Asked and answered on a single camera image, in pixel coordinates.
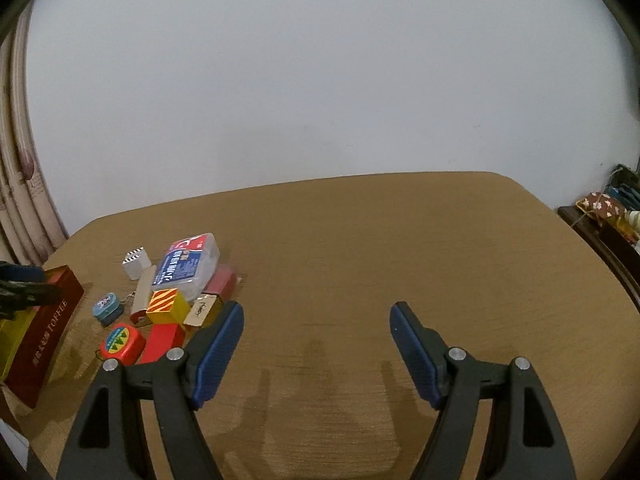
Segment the red rectangular box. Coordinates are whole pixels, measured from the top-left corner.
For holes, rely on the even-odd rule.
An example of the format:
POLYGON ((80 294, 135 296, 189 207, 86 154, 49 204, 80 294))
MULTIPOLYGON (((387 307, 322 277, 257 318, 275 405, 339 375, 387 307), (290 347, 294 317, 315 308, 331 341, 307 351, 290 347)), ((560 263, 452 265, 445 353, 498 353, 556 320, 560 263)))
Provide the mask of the red rectangular box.
POLYGON ((153 363, 172 348, 181 348, 184 329, 180 324, 154 324, 146 341, 139 364, 153 363))

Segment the red yellow tape measure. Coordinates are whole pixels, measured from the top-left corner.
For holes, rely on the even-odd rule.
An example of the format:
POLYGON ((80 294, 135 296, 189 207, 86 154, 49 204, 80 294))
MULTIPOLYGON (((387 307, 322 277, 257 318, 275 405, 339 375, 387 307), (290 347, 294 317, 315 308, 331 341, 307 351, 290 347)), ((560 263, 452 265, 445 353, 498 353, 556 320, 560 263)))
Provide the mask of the red yellow tape measure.
POLYGON ((140 330, 126 323, 116 324, 100 347, 102 359, 116 359, 125 366, 134 365, 146 345, 140 330))

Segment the gold rectangular box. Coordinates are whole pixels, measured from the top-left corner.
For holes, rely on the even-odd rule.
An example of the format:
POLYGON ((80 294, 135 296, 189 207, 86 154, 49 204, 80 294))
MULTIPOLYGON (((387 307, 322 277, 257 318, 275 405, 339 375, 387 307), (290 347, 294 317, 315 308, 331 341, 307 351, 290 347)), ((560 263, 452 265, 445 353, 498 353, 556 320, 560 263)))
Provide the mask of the gold rectangular box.
POLYGON ((186 315, 183 325, 189 330, 200 330, 211 326, 223 306, 224 302, 217 295, 198 296, 186 315))

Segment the yellow red striped box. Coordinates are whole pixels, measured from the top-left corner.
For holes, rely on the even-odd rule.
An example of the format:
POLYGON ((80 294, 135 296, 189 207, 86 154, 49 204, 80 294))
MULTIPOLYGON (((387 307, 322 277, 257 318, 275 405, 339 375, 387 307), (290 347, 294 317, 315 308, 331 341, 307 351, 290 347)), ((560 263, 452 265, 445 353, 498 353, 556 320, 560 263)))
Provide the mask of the yellow red striped box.
POLYGON ((191 310, 190 304, 184 299, 178 288, 156 290, 152 293, 146 316, 155 325, 182 325, 191 310))

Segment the silver ribbed lighter case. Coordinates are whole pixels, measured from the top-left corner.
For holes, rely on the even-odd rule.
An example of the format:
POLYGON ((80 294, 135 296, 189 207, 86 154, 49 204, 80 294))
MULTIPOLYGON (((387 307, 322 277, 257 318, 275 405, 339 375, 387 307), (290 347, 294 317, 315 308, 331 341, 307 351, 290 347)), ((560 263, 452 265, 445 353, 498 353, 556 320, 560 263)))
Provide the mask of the silver ribbed lighter case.
POLYGON ((152 284, 155 273, 156 266, 149 266, 143 270, 138 279, 137 288, 134 292, 134 300, 132 300, 129 312, 130 322, 134 325, 142 326, 148 320, 146 318, 146 309, 148 308, 152 294, 152 284))

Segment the small blue oval tin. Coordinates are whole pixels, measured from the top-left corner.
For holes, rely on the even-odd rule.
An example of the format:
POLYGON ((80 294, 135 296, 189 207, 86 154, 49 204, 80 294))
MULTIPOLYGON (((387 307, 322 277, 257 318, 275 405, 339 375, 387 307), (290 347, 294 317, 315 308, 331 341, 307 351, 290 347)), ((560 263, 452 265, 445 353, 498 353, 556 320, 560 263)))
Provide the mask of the small blue oval tin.
POLYGON ((92 315, 104 327, 111 325, 124 312, 124 305, 114 292, 109 292, 92 307, 92 315))

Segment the dark pink small box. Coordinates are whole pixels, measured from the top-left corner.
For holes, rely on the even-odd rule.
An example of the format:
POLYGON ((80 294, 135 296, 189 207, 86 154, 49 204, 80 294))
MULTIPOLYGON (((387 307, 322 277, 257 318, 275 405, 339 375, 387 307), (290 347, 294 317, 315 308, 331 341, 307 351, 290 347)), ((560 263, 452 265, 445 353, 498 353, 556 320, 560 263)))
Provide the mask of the dark pink small box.
POLYGON ((212 278, 208 281, 202 290, 203 295, 216 296, 222 302, 231 299, 238 284, 238 276, 231 266, 221 264, 217 266, 212 278))

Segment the blue red plastic card box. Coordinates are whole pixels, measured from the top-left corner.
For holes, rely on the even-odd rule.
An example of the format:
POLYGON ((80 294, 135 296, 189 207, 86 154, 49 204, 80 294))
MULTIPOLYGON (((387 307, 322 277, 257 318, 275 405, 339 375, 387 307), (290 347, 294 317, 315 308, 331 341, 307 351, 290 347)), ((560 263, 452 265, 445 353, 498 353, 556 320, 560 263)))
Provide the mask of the blue red plastic card box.
POLYGON ((187 302, 192 302, 213 277, 219 258, 213 233, 177 240, 160 260, 151 289, 176 288, 187 302))

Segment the white zigzag cube box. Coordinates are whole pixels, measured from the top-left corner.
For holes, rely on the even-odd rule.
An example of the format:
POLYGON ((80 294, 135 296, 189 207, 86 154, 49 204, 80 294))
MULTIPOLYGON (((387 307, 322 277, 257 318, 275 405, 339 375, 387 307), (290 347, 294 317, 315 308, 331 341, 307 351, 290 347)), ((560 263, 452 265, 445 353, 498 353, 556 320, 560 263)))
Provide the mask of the white zigzag cube box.
POLYGON ((143 271, 152 266, 152 262, 143 247, 127 252, 122 259, 122 268, 130 280, 137 281, 143 271))

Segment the beige patterned curtain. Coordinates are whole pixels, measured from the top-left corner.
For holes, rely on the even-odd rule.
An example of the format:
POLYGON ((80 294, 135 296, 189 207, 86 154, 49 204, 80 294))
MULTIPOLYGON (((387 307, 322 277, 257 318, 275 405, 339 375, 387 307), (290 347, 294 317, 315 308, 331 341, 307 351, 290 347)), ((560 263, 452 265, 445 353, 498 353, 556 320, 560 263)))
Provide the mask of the beige patterned curtain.
POLYGON ((27 103, 29 3, 1 43, 1 257, 45 263, 67 240, 36 153, 27 103))

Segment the red gold toffee tin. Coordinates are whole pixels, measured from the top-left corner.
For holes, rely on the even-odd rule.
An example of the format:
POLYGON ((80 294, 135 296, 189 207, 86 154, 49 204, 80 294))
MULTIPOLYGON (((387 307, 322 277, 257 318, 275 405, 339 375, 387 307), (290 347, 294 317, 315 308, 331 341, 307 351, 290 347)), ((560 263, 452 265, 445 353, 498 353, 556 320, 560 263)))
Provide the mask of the red gold toffee tin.
POLYGON ((29 408, 36 407, 56 347, 85 292, 69 266, 47 270, 46 277, 60 290, 57 300, 1 321, 1 383, 29 408))

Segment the dark wooden side cabinet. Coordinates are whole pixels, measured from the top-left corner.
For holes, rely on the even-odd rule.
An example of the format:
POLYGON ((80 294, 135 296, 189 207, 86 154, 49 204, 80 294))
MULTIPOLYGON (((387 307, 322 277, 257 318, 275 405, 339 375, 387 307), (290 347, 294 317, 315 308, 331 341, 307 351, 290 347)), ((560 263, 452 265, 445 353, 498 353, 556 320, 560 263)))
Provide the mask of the dark wooden side cabinet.
POLYGON ((639 254, 608 224, 584 216, 576 206, 559 207, 558 216, 567 223, 608 266, 625 292, 639 309, 639 254))

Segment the brown floral pouch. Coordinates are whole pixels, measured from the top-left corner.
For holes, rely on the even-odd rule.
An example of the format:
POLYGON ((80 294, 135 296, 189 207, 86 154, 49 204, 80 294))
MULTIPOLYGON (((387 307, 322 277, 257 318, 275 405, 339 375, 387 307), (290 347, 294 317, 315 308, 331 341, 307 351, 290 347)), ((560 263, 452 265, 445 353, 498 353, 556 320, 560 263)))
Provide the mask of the brown floral pouch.
POLYGON ((575 206, 587 216, 599 220, 624 218, 626 208, 605 192, 591 192, 580 198, 575 206))

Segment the white paper cup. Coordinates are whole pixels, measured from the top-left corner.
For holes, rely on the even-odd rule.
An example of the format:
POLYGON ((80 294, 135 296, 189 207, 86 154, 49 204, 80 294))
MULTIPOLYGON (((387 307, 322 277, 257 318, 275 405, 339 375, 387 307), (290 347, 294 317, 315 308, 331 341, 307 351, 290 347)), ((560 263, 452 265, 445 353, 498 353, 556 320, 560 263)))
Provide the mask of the white paper cup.
POLYGON ((634 229, 634 232, 640 234, 640 211, 638 210, 626 210, 625 220, 634 229))

